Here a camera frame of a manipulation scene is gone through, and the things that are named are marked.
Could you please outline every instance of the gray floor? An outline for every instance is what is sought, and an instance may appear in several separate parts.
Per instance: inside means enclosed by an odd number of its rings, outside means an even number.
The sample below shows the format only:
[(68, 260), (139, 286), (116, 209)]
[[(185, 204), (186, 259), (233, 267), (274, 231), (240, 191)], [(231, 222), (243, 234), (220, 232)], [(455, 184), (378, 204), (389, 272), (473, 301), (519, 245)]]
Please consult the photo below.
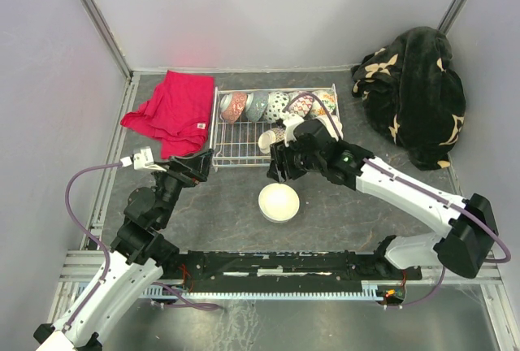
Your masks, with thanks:
[[(448, 171), (422, 172), (403, 149), (385, 141), (367, 124), (361, 100), (350, 95), (348, 72), (233, 73), (214, 75), (220, 89), (330, 87), (336, 84), (345, 140), (380, 156), (393, 167), (441, 190), (451, 191)], [(163, 75), (142, 76), (134, 110), (149, 99)], [(128, 131), (123, 155), (143, 145), (158, 158), (160, 144)], [(162, 233), (181, 249), (193, 250), (343, 250), (374, 249), (388, 235), (412, 236), (428, 229), (404, 212), (360, 193), (308, 174), (291, 182), (300, 196), (301, 209), (286, 224), (267, 222), (258, 209), (260, 190), (271, 183), (266, 168), (221, 168), (207, 183), (185, 189), (166, 230)], [(128, 194), (150, 186), (149, 173), (124, 168), (117, 172), (107, 209), (102, 239), (111, 243), (123, 222)]]
[[(427, 287), (409, 287), (410, 300)], [(214, 301), (225, 310), (161, 311), (139, 300), (105, 351), (498, 351), (479, 286), (446, 286), (424, 305)]]

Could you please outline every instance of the metal wire rack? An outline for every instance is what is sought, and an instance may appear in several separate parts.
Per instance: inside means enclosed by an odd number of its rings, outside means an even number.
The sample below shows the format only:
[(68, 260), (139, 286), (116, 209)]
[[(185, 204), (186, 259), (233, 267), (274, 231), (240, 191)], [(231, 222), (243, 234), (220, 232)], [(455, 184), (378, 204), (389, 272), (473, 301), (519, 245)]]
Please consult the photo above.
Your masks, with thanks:
[(336, 100), (336, 110), (333, 114), (337, 115), (339, 119), (338, 97), (334, 84), (332, 87), (294, 89), (234, 89), (224, 91), (215, 88), (210, 133), (210, 144), (214, 150), (212, 162), (214, 169), (217, 171), (220, 167), (268, 167), (271, 160), (269, 154), (263, 154), (258, 148), (258, 138), (275, 125), (265, 121), (249, 122), (244, 114), (235, 123), (224, 121), (219, 111), (220, 99), (224, 95), (235, 92), (255, 93), (259, 91), (267, 91), (268, 93), (307, 91), (312, 93), (320, 89), (333, 93)]

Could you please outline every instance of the white bowl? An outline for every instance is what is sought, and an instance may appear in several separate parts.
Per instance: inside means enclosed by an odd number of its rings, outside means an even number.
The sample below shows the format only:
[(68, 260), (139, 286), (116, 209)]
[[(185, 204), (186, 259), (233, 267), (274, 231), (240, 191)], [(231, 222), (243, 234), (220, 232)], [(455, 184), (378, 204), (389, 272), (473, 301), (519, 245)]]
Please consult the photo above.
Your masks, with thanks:
[(263, 216), (272, 223), (287, 223), (300, 209), (300, 198), (286, 184), (272, 183), (258, 195)]

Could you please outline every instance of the folded towel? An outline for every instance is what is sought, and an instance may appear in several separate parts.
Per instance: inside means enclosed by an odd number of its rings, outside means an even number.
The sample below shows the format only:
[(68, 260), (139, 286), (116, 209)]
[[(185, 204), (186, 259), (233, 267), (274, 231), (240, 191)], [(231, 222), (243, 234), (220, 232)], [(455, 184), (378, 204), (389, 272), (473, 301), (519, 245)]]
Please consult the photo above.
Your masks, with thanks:
[(404, 147), (420, 170), (449, 166), (464, 123), (462, 82), (449, 66), (451, 46), (433, 28), (413, 28), (352, 69), (373, 129)]
[(168, 71), (152, 98), (121, 125), (161, 141), (161, 158), (196, 153), (208, 138), (214, 89), (213, 77)]

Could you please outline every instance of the patterned bowl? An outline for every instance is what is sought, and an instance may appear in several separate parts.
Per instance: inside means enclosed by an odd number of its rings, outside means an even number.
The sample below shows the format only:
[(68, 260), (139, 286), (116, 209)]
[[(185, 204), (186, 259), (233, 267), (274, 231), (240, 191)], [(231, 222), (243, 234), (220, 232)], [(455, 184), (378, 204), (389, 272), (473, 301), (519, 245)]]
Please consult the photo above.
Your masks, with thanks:
[(266, 112), (263, 113), (263, 118), (269, 123), (274, 124), (276, 120), (280, 119), (280, 112), (289, 103), (289, 95), (276, 91), (269, 94), (269, 102), (267, 103)]
[(258, 122), (267, 108), (269, 93), (267, 91), (256, 91), (250, 93), (245, 104), (245, 116), (251, 122)]
[[(313, 92), (325, 105), (328, 112), (332, 114), (332, 112), (336, 108), (336, 99), (334, 98), (334, 94), (330, 93), (326, 89), (319, 89), (318, 91)], [(312, 108), (310, 109), (309, 117), (316, 118), (320, 115), (325, 115), (325, 110), (321, 107), (318, 101), (314, 101), (312, 104)]]
[[(296, 91), (294, 93), (289, 94), (289, 101), (292, 101), (295, 97), (297, 97), (303, 91)], [(300, 115), (302, 118), (305, 118), (307, 114), (309, 114), (310, 109), (312, 108), (313, 98), (309, 95), (305, 95), (297, 99), (291, 106), (289, 106), (289, 113), (294, 113), (296, 115)]]
[(222, 119), (234, 124), (241, 116), (247, 101), (247, 93), (229, 93), (220, 101)]

